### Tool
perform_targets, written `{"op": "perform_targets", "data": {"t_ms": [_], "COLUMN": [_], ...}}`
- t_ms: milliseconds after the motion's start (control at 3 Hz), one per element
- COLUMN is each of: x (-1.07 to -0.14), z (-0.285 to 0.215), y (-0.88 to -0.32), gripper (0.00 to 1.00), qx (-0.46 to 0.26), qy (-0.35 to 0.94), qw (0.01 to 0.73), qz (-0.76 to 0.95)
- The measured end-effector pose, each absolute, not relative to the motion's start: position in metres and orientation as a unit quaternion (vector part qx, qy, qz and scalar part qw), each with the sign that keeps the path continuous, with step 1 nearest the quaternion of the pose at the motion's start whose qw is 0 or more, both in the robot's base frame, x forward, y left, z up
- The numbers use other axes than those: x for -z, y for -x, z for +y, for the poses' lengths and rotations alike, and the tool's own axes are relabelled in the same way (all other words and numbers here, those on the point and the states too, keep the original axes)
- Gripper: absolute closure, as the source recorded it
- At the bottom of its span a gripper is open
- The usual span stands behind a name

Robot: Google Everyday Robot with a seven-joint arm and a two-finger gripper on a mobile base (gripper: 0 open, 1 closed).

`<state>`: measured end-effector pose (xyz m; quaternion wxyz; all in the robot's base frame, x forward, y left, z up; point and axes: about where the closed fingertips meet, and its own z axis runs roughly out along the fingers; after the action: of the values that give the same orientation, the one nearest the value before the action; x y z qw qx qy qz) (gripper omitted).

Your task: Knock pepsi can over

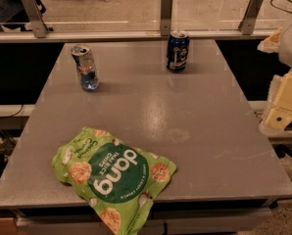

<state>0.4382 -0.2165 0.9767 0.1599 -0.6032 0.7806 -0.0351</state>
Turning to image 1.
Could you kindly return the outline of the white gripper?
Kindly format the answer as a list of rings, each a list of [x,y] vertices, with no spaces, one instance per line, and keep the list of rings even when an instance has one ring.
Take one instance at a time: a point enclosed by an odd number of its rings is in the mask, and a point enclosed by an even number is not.
[[[279,61],[292,68],[292,16],[283,28],[260,42],[257,49],[264,53],[277,53]],[[292,122],[292,69],[284,76],[275,75],[268,90],[268,103],[260,123],[260,131],[274,135]]]

